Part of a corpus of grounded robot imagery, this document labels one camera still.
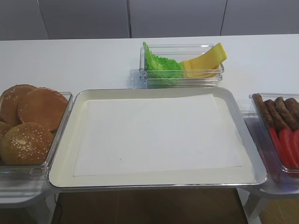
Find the brown bun bottom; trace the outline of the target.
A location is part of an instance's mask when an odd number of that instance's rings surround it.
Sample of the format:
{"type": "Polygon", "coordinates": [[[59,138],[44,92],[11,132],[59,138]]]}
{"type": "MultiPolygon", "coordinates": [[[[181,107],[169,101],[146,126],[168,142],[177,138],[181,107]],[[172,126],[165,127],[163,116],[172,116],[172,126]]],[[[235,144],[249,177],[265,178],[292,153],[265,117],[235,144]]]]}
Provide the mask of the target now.
{"type": "Polygon", "coordinates": [[[48,88],[35,88],[25,94],[17,106],[22,123],[37,123],[50,132],[58,129],[68,100],[59,92],[48,88]]]}

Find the brown bun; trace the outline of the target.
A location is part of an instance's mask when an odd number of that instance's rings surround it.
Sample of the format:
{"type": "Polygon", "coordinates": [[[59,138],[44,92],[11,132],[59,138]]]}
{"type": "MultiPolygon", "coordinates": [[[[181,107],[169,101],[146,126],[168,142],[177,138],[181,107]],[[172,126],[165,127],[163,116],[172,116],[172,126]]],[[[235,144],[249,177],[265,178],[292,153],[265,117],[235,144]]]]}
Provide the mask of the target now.
{"type": "Polygon", "coordinates": [[[35,88],[25,94],[17,106],[22,123],[37,123],[50,132],[58,129],[68,100],[59,92],[48,88],[35,88]]]}
{"type": "Polygon", "coordinates": [[[0,119],[11,126],[18,125],[20,123],[17,115],[18,103],[24,95],[35,88],[29,84],[21,84],[5,90],[0,97],[0,119]]]}

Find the green lettuce leaf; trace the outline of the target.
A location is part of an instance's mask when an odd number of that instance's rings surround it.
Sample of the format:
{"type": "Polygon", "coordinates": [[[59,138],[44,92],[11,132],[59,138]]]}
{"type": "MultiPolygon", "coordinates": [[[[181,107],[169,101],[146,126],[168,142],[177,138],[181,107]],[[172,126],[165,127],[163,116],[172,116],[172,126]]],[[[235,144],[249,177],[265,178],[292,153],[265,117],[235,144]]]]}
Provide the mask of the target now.
{"type": "Polygon", "coordinates": [[[145,50],[147,78],[151,80],[151,86],[173,86],[179,79],[184,78],[182,63],[153,54],[146,42],[143,42],[142,45],[145,50]]]}

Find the clear lettuce cheese container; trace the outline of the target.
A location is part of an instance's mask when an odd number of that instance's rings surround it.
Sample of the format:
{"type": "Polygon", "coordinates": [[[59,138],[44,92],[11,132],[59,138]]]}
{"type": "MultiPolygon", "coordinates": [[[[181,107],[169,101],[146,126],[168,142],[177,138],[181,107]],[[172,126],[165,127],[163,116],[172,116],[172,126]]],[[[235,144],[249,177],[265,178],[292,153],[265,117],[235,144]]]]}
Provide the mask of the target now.
{"type": "MultiPolygon", "coordinates": [[[[153,54],[161,57],[167,57],[169,59],[176,60],[178,63],[182,63],[185,60],[190,60],[201,56],[211,49],[214,45],[212,44],[183,44],[183,45],[148,45],[149,49],[153,54]]],[[[214,87],[218,86],[220,81],[223,79],[224,67],[220,64],[220,70],[217,75],[207,78],[182,78],[173,86],[162,86],[153,87],[150,84],[150,79],[147,78],[147,71],[145,66],[145,50],[142,45],[140,50],[140,63],[139,73],[140,81],[145,88],[172,88],[172,87],[214,87]]]]}

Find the white parchment paper sheet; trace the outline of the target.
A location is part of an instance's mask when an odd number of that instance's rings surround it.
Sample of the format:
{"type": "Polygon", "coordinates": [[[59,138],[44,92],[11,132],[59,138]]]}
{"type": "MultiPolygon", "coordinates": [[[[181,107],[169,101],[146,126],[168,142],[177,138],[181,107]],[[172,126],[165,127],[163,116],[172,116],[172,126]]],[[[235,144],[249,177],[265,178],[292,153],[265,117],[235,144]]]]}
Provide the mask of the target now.
{"type": "Polygon", "coordinates": [[[76,176],[242,165],[212,94],[90,100],[87,107],[76,176]]]}

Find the silver metal baking tray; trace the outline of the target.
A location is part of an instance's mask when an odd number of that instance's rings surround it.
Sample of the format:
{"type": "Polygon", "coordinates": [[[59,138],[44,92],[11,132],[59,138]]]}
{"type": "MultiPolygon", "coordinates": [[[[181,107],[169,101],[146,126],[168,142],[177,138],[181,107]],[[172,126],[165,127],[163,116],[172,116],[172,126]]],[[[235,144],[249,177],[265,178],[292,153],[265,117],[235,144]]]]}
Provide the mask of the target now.
{"type": "Polygon", "coordinates": [[[53,187],[63,190],[242,186],[262,184],[266,179],[266,168],[236,100],[229,90],[221,87],[85,90],[80,92],[74,100],[48,176],[48,180],[53,187]],[[180,98],[205,94],[214,96],[229,130],[235,132],[238,153],[242,161],[241,166],[109,175],[76,176],[74,174],[85,127],[88,101],[180,98]]]}

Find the leftmost brown meat patty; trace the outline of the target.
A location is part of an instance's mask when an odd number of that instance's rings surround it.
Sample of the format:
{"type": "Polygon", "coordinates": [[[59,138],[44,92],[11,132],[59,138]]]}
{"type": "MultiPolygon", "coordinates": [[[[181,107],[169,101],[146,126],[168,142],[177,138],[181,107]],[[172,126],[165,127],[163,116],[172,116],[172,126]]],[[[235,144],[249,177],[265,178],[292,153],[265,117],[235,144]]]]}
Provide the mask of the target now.
{"type": "Polygon", "coordinates": [[[263,98],[261,97],[261,95],[259,93],[255,93],[252,95],[252,98],[256,104],[256,106],[258,107],[258,110],[262,116],[263,121],[265,122],[265,124],[267,125],[268,128],[274,127],[274,123],[272,120],[272,117],[267,109],[266,104],[263,101],[263,98]]]}

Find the brown meat patty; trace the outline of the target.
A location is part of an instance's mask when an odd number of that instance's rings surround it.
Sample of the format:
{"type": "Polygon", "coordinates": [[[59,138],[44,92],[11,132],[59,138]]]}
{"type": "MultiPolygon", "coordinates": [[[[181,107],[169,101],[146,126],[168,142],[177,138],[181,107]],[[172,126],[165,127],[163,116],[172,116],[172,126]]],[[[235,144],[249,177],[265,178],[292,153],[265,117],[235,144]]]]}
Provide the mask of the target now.
{"type": "Polygon", "coordinates": [[[299,103],[294,98],[288,98],[285,100],[285,106],[289,110],[289,112],[292,114],[294,119],[299,123],[299,103]]]}
{"type": "Polygon", "coordinates": [[[295,118],[292,116],[290,111],[287,109],[284,103],[284,99],[282,97],[278,97],[275,99],[276,109],[284,122],[288,125],[288,127],[292,131],[296,131],[299,129],[299,124],[295,120],[295,118]]]}
{"type": "Polygon", "coordinates": [[[263,101],[263,98],[261,97],[261,95],[259,93],[255,93],[252,95],[252,98],[256,104],[256,106],[258,107],[258,110],[262,116],[263,121],[265,122],[265,124],[267,125],[268,128],[274,127],[274,123],[272,120],[272,117],[267,109],[266,104],[263,101]]]}
{"type": "Polygon", "coordinates": [[[269,111],[269,114],[272,117],[276,132],[279,133],[283,129],[288,128],[288,125],[285,123],[285,121],[283,120],[281,115],[276,110],[275,102],[273,100],[269,99],[269,100],[264,101],[264,103],[269,111]]]}

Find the clear plastic bun container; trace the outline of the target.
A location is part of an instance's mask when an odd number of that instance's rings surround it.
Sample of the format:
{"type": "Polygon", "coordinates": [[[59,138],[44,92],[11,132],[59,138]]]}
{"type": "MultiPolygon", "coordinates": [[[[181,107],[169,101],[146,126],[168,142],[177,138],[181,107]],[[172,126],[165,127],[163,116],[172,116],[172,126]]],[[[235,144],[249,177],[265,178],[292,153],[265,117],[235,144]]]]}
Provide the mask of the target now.
{"type": "Polygon", "coordinates": [[[61,92],[67,99],[67,106],[62,116],[58,129],[54,132],[53,142],[47,154],[45,161],[38,165],[1,165],[0,179],[8,180],[38,180],[46,179],[53,163],[57,148],[62,138],[65,126],[68,122],[72,110],[73,95],[71,92],[61,92]]]}

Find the clear patty tomato container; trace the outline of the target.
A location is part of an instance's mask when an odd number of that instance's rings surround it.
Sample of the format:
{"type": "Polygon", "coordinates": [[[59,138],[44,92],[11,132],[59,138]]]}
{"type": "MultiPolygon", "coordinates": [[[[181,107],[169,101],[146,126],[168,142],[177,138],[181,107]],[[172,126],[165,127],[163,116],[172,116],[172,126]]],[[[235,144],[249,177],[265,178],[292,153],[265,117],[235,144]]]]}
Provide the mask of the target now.
{"type": "MultiPolygon", "coordinates": [[[[282,97],[285,100],[288,98],[294,98],[299,102],[299,96],[297,94],[273,94],[273,93],[259,93],[263,98],[263,101],[273,100],[278,97],[282,97]]],[[[299,169],[286,168],[276,152],[276,148],[272,141],[270,131],[262,119],[262,116],[256,106],[252,95],[250,95],[251,109],[253,110],[253,121],[251,134],[258,145],[259,151],[262,155],[262,159],[266,165],[267,170],[276,182],[285,182],[289,184],[299,183],[299,169]]]]}

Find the sesame seed bun top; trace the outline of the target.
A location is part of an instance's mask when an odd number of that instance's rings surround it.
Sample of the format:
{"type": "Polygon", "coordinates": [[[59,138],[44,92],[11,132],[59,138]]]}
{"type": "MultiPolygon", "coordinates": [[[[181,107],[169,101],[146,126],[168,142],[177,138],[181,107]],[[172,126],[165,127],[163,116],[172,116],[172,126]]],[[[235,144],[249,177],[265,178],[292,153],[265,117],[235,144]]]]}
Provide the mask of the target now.
{"type": "Polygon", "coordinates": [[[53,134],[37,123],[11,128],[0,141],[0,156],[6,165],[39,165],[45,162],[53,134]]]}

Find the brown bun rear left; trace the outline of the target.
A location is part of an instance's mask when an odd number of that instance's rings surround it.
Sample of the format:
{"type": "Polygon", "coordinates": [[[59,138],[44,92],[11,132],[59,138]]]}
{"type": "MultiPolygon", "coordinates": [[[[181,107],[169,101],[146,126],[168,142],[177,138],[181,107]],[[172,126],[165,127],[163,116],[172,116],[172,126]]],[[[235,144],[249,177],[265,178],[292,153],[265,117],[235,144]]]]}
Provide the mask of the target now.
{"type": "Polygon", "coordinates": [[[18,125],[20,123],[17,115],[18,103],[24,95],[35,88],[29,84],[21,84],[5,90],[0,97],[0,119],[11,126],[18,125]]]}

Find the red tomato slice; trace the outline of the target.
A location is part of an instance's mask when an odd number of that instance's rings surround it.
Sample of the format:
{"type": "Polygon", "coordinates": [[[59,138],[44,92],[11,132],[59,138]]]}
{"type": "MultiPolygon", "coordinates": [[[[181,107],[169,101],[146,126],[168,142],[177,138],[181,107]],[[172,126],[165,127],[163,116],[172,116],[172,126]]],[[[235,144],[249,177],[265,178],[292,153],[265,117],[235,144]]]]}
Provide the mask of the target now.
{"type": "Polygon", "coordinates": [[[290,144],[293,158],[296,162],[296,168],[299,168],[299,131],[296,130],[291,134],[290,144]]]}
{"type": "Polygon", "coordinates": [[[286,168],[290,168],[290,163],[288,161],[288,158],[287,158],[287,155],[285,153],[285,151],[283,150],[282,148],[282,145],[280,143],[280,140],[278,138],[278,135],[275,131],[275,129],[273,127],[271,127],[269,129],[270,131],[270,135],[271,135],[271,138],[272,138],[272,141],[274,143],[274,146],[276,148],[276,152],[281,160],[281,163],[286,167],[286,168]]]}
{"type": "Polygon", "coordinates": [[[292,133],[293,132],[288,128],[283,129],[279,133],[279,140],[280,140],[283,150],[285,151],[285,153],[287,155],[288,161],[290,163],[290,169],[298,169],[298,168],[296,168],[296,162],[293,158],[291,144],[290,144],[290,138],[291,138],[292,133]]]}

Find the leftmost red tomato slice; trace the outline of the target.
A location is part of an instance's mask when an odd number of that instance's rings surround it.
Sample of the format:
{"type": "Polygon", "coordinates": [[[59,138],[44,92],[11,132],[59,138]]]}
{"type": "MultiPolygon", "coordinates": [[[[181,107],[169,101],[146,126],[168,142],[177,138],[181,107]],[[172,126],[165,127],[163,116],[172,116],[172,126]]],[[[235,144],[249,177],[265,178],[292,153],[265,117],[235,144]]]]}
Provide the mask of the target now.
{"type": "Polygon", "coordinates": [[[286,168],[290,168],[290,163],[288,161],[288,158],[287,158],[287,155],[285,153],[285,151],[283,150],[282,148],[282,145],[280,143],[280,140],[278,138],[278,135],[275,131],[275,129],[273,127],[271,127],[269,129],[270,131],[270,135],[271,135],[271,138],[272,138],[272,141],[274,143],[274,146],[276,148],[276,152],[281,160],[281,163],[286,167],[286,168]]]}

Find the small bun at left edge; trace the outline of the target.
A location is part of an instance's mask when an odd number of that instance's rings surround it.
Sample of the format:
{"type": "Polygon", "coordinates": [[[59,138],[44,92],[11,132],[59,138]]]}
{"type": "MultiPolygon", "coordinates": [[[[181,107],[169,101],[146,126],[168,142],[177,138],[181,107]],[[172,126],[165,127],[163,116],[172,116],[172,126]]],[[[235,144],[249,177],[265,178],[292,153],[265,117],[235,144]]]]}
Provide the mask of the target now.
{"type": "Polygon", "coordinates": [[[12,127],[5,123],[5,122],[0,122],[0,140],[2,140],[3,136],[11,129],[12,127]]]}

